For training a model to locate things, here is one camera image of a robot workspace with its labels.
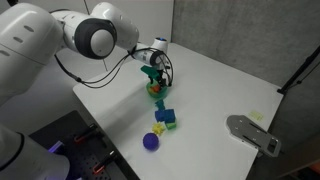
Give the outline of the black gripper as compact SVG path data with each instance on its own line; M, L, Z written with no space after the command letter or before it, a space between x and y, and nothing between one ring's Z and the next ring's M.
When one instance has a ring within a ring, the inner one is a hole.
M166 79L163 77L162 70L157 71L159 73L159 77L157 79L150 79L150 84L153 84L155 81L157 81L160 84L160 90L162 90L166 87Z

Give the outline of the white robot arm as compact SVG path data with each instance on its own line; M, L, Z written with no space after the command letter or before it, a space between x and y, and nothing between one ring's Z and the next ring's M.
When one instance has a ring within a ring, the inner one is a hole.
M147 46L139 30L117 7L97 4L91 13L48 12L17 3L0 16L0 104L25 93L49 60L70 49L94 60L107 58L115 47L156 72L165 69L168 41L155 38ZM66 180L70 161L27 135L0 125L0 180Z

